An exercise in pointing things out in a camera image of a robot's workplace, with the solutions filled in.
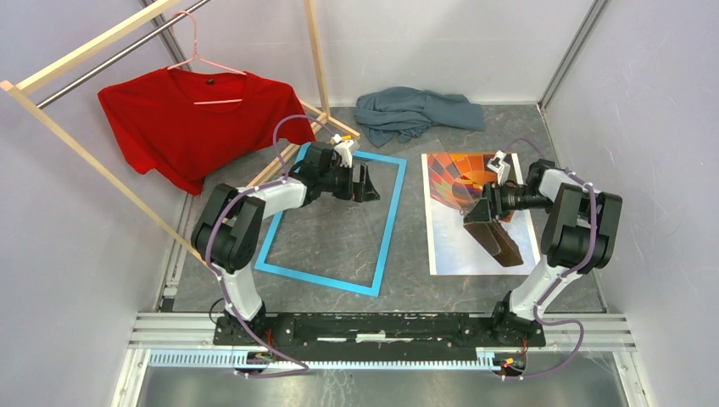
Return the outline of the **yellow handled screwdriver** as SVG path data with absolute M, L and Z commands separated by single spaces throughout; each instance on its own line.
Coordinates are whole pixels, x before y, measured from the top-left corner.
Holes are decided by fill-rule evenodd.
M 331 145 L 337 145 L 337 144 L 339 144 L 339 143 L 346 142 L 346 141 L 350 141 L 350 140 L 352 140 L 352 139 L 353 139 L 353 137 L 352 137 L 351 135 L 343 135 L 343 136 L 341 136 L 341 135 L 339 135 L 339 134 L 335 134 L 335 135 L 333 135 L 333 136 L 331 137 L 331 139 L 330 139 L 330 144 L 331 144 Z

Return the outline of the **hot-air balloon photo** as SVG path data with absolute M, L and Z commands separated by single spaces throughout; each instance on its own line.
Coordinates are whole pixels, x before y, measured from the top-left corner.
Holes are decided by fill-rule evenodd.
M 433 276 L 526 276 L 540 260 L 529 211 L 466 226 L 464 214 L 497 182 L 486 168 L 496 152 L 424 153 L 421 170 L 430 274 Z M 524 182 L 518 156 L 507 153 L 510 181 Z

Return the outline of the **blue picture frame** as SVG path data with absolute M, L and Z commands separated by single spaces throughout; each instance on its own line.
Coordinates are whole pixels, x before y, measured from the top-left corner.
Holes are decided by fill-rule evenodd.
M 378 258 L 376 262 L 376 268 L 374 271 L 374 275 L 372 278 L 372 282 L 370 286 L 362 286 L 360 284 L 352 283 L 352 282 L 346 282 L 338 279 L 333 279 L 326 276 L 318 276 L 315 274 L 310 274 L 309 272 L 301 271 L 301 270 L 292 270 L 287 267 L 281 267 L 279 265 L 272 265 L 268 262 L 268 257 L 270 253 L 271 246 L 275 240 L 276 234 L 279 230 L 283 215 L 285 214 L 284 211 L 280 211 L 272 217 L 270 226 L 268 228 L 265 241 L 262 243 L 257 261 L 255 263 L 255 269 L 270 273 L 277 276 L 283 276 L 286 278 L 290 278 L 293 280 L 301 281 L 301 282 L 308 282 L 312 284 L 316 284 L 323 287 L 330 287 L 338 290 L 343 290 L 345 292 L 350 293 L 357 293 L 360 295 L 365 295 L 369 297 L 376 298 L 379 295 L 381 285 L 382 285 L 382 279 L 384 277 L 384 271 L 387 263 L 387 257 L 390 249 L 390 243 L 392 240 L 392 234 L 393 234 L 393 227 L 396 220 L 397 211 L 399 208 L 399 200 L 401 196 L 401 189 L 404 183 L 406 168 L 407 168 L 407 160 L 406 159 L 400 159 L 395 158 L 387 155 L 377 154 L 377 153 L 368 153 L 362 150 L 358 150 L 354 157 L 357 159 L 363 159 L 365 161 L 378 161 L 383 162 L 386 164 L 394 164 L 398 166 L 396 179 L 393 186 L 393 195 L 390 200 L 389 208 L 388 208 L 388 214 L 387 219 L 385 222 L 383 234 L 382 234 L 382 241 L 379 248 Z

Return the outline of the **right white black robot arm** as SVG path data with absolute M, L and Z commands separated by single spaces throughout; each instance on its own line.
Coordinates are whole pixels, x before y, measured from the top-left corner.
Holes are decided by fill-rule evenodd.
M 508 257 L 513 241 L 500 221 L 524 209 L 548 214 L 541 258 L 525 281 L 498 301 L 484 319 L 484 333 L 499 346 L 543 345 L 543 315 L 572 282 L 602 269 L 613 254 L 621 217 L 620 196 L 601 192 L 574 172 L 539 159 L 524 183 L 489 182 L 463 216 L 464 228 L 488 251 Z

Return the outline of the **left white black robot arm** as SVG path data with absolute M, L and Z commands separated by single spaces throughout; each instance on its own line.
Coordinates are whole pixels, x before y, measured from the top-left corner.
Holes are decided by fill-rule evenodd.
M 191 237 L 192 246 L 213 271 L 235 320 L 234 334 L 246 345 L 266 334 L 265 303 L 254 283 L 251 262 L 263 221 L 279 212 L 300 209 L 322 194 L 356 203 L 379 199 L 367 164 L 356 164 L 353 140 L 310 142 L 304 156 L 282 178 L 258 187 L 217 186 L 203 208 Z

